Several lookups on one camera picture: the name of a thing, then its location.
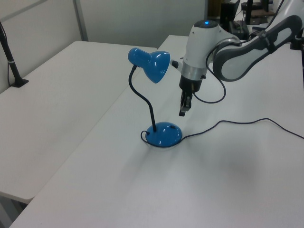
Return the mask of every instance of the robotic arm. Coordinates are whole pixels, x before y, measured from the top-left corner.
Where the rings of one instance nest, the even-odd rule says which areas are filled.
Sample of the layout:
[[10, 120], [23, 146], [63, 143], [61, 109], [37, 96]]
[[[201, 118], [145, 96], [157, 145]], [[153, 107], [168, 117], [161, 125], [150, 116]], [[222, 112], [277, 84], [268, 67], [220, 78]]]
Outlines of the robotic arm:
[[285, 1], [271, 25], [243, 45], [214, 21], [196, 22], [189, 34], [182, 67], [177, 67], [181, 68], [180, 116], [191, 108], [192, 94], [199, 91], [206, 78], [206, 59], [212, 50], [214, 75], [219, 80], [236, 81], [257, 62], [294, 39], [303, 27], [304, 0]]

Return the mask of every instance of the blue lamp shade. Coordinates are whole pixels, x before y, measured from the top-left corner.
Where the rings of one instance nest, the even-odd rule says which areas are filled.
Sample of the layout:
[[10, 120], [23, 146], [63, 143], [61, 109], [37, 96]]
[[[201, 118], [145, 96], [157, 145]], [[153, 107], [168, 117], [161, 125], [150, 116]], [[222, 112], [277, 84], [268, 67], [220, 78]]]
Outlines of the blue lamp shade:
[[128, 59], [132, 64], [141, 67], [151, 81], [158, 83], [167, 72], [170, 54], [166, 51], [147, 53], [135, 47], [129, 51]]

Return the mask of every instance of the blue desk lamp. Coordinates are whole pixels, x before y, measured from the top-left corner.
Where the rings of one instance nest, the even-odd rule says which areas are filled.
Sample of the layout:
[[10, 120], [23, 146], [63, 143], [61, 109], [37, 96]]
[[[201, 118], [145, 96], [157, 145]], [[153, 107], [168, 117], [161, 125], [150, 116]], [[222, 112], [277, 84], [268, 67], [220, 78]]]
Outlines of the blue desk lamp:
[[170, 147], [178, 144], [182, 137], [181, 129], [169, 122], [155, 124], [151, 103], [147, 98], [137, 92], [132, 85], [132, 75], [137, 67], [141, 67], [152, 82], [160, 82], [167, 72], [170, 63], [170, 54], [165, 51], [147, 53], [139, 48], [133, 48], [128, 54], [128, 59], [134, 65], [129, 76], [130, 88], [136, 95], [143, 99], [150, 108], [152, 126], [146, 131], [147, 142], [156, 147]]

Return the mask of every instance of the black stand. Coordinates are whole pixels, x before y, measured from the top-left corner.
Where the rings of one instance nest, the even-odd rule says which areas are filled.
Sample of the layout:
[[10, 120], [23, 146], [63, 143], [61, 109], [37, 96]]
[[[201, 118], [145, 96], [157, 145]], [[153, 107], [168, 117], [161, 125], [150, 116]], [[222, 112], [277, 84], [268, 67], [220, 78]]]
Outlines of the black stand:
[[15, 83], [13, 83], [11, 86], [20, 88], [29, 81], [26, 79], [23, 79], [19, 74], [19, 71], [17, 69], [13, 55], [11, 54], [11, 51], [9, 49], [8, 41], [7, 41], [6, 35], [4, 33], [1, 22], [0, 22], [0, 42], [1, 42], [2, 48], [4, 50], [4, 53], [6, 55], [6, 58], [8, 60], [9, 66], [15, 77]]
[[302, 40], [303, 29], [295, 36], [295, 39], [291, 40], [290, 49], [291, 50], [303, 50], [303, 40]]
[[253, 4], [253, 0], [248, 0], [247, 1], [246, 17], [245, 17], [245, 22], [246, 22], [247, 25], [250, 25], [252, 4]]

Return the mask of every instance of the white desk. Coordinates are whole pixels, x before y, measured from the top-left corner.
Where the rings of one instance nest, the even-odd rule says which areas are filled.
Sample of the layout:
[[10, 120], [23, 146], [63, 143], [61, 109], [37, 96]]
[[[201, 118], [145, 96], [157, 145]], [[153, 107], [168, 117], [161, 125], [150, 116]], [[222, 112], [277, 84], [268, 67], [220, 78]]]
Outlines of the white desk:
[[[180, 58], [186, 41], [169, 36], [160, 49]], [[261, 117], [304, 135], [301, 53], [288, 46], [225, 83], [221, 103], [193, 99], [185, 117], [178, 116], [179, 79], [172, 67], [156, 85], [141, 72], [134, 87], [151, 100], [156, 121], [171, 121], [184, 135], [220, 119]], [[198, 95], [216, 100], [221, 93], [207, 75]], [[224, 123], [158, 149], [140, 139], [149, 126], [147, 104], [127, 88], [11, 228], [303, 227], [302, 139], [269, 122]]]
[[128, 86], [130, 48], [75, 42], [0, 95], [0, 195], [36, 196]]

